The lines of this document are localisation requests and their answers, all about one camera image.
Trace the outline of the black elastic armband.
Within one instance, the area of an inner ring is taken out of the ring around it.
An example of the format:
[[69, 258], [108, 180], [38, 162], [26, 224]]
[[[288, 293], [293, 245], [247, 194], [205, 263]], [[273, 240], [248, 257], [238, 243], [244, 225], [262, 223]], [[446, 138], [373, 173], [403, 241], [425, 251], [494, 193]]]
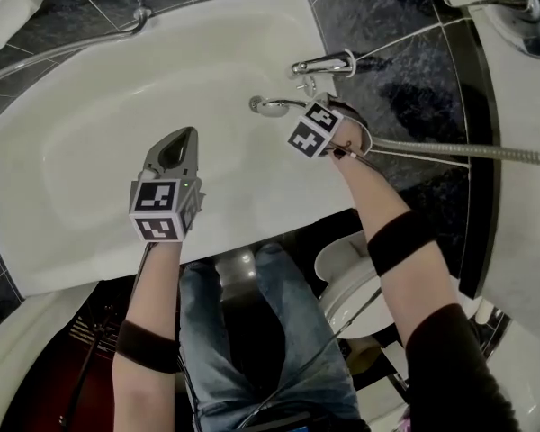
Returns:
[[177, 343], [128, 320], [121, 324], [116, 353], [136, 365], [141, 365], [155, 372], [163, 374], [176, 372]]
[[382, 277], [436, 238], [422, 214], [408, 211], [384, 225], [368, 240], [367, 248], [376, 273]]

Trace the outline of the person's right forearm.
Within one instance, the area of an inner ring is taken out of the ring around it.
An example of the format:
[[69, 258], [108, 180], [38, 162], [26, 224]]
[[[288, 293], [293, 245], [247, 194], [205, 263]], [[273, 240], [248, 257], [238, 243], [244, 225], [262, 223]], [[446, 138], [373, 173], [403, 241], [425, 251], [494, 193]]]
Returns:
[[[331, 159], [346, 180], [368, 240], [410, 210], [385, 178], [369, 166], [351, 157]], [[458, 303], [436, 242], [421, 247], [383, 274], [381, 285], [403, 344], [428, 316]]]

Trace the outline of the chrome grab bar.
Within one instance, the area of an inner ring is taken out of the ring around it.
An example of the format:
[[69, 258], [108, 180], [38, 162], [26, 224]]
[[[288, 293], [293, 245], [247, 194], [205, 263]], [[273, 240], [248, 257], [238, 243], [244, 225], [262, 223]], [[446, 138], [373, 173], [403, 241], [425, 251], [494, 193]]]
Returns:
[[17, 61], [7, 67], [0, 69], [0, 80], [18, 73], [26, 68], [32, 67], [42, 61], [49, 60], [58, 56], [66, 55], [76, 51], [84, 50], [93, 46], [98, 46], [108, 42], [123, 41], [136, 36], [143, 31], [147, 25], [152, 10], [149, 7], [141, 6], [134, 12], [135, 25], [129, 30], [117, 31], [105, 35], [95, 36], [88, 39], [75, 41], [66, 45], [49, 49], [39, 54], [34, 54], [28, 58]]

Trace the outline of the person's blue jeans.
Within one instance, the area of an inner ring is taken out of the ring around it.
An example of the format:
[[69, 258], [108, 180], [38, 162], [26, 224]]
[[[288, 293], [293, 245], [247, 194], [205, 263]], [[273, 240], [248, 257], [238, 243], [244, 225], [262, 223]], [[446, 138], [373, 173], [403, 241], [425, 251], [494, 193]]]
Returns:
[[179, 282], [180, 351], [195, 432], [303, 415], [319, 432], [370, 432], [333, 332], [302, 271], [278, 243], [254, 255], [256, 297], [222, 304], [212, 261], [185, 266]]

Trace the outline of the chrome bathtub spout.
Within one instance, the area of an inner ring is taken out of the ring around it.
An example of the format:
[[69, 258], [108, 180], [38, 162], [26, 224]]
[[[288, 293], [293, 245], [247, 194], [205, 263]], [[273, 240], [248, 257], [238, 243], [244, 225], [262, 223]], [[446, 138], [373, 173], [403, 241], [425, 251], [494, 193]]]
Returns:
[[352, 77], [356, 73], [356, 58], [345, 49], [321, 58], [299, 61], [290, 67], [291, 76], [332, 75]]

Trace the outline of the white bathtub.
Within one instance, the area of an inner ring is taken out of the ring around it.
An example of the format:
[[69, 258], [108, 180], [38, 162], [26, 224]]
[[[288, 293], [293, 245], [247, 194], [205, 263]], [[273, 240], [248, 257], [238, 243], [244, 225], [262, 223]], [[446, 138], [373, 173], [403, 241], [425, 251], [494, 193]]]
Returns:
[[308, 0], [211, 0], [152, 18], [138, 35], [86, 49], [0, 115], [0, 255], [23, 296], [133, 275], [143, 244], [128, 215], [149, 149], [199, 134], [202, 211], [194, 261], [349, 209], [331, 162], [287, 140], [249, 101], [301, 100], [287, 76], [325, 50]]

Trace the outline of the person's dark jacket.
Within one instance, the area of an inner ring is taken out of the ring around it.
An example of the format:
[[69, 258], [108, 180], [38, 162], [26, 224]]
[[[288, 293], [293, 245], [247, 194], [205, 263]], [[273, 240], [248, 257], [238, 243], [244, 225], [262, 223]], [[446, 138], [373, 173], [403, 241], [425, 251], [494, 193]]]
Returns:
[[411, 432], [521, 432], [459, 305], [427, 317], [406, 356]]

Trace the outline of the thin dark wrist tie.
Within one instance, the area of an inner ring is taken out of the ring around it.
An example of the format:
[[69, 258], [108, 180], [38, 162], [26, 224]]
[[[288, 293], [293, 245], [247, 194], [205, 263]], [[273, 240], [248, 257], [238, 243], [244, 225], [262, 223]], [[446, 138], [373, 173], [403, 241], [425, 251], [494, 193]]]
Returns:
[[351, 141], [348, 141], [345, 145], [339, 145], [335, 142], [330, 142], [329, 150], [331, 151], [332, 155], [338, 160], [344, 157], [356, 158], [356, 153], [352, 149]]

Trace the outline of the small grey metal part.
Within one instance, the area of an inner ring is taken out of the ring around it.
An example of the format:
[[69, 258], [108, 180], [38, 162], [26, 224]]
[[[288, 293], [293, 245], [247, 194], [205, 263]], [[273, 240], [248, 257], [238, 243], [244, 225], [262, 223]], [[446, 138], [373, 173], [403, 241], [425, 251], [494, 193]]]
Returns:
[[304, 110], [306, 102], [287, 99], [266, 99], [255, 106], [255, 112], [268, 118], [282, 118], [291, 108]]

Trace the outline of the black tripod stand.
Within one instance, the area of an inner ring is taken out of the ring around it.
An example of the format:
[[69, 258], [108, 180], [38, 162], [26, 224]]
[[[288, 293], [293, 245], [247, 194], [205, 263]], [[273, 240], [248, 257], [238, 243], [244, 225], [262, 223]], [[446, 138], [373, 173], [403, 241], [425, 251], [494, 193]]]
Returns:
[[86, 377], [88, 371], [92, 364], [92, 360], [95, 354], [96, 349], [99, 346], [99, 343], [102, 341], [103, 337], [107, 333], [108, 324], [112, 316], [113, 306], [104, 307], [104, 317], [101, 323], [93, 323], [89, 328], [93, 334], [92, 338], [88, 340], [88, 350], [84, 362], [81, 365], [76, 384], [70, 394], [69, 402], [65, 413], [59, 417], [59, 425], [62, 432], [69, 432], [72, 420], [75, 416], [77, 405], [79, 403], [80, 395], [84, 384], [86, 382]]

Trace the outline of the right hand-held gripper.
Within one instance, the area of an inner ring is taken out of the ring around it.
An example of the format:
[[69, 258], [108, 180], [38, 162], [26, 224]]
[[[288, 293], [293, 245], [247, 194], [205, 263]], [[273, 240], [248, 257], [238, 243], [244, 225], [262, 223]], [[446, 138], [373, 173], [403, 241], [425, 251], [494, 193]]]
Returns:
[[353, 107], [328, 93], [317, 96], [304, 107], [287, 143], [307, 158], [323, 157], [330, 149], [338, 148], [331, 141], [344, 119], [361, 128], [359, 155], [366, 155], [372, 148], [368, 126]]

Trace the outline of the person's left forearm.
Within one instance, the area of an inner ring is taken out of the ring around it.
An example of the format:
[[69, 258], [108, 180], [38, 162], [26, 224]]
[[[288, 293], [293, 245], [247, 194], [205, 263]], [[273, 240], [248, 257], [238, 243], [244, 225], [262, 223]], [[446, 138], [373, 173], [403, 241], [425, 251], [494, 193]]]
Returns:
[[[176, 339], [180, 243], [159, 243], [147, 255], [126, 320], [158, 336]], [[112, 362], [113, 432], [174, 432], [173, 373], [160, 373], [120, 354]]]

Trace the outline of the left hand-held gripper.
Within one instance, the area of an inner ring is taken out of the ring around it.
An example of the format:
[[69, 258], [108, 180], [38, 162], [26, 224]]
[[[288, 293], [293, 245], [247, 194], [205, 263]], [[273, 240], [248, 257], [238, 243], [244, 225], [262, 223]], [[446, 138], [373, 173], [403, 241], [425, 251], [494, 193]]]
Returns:
[[[202, 209], [198, 172], [198, 131], [176, 130], [148, 152], [142, 174], [130, 189], [129, 216], [146, 243], [182, 242]], [[149, 172], [157, 177], [149, 179]]]

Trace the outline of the white toilet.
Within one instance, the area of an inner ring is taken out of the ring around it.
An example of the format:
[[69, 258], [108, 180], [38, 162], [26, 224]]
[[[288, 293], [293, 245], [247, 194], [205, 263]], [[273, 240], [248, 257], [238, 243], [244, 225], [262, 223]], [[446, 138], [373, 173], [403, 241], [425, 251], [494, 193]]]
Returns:
[[370, 300], [381, 288], [381, 282], [362, 231], [324, 247], [316, 257], [314, 269], [316, 276], [327, 283], [319, 306], [339, 338], [368, 337], [394, 323], [381, 295]]

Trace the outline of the person's right hand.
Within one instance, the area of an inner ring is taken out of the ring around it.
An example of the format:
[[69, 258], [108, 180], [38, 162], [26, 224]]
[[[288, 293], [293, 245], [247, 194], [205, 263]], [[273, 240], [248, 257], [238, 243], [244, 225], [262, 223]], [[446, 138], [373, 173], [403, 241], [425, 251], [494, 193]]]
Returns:
[[332, 142], [356, 154], [362, 154], [363, 127], [357, 121], [345, 118], [339, 124]]

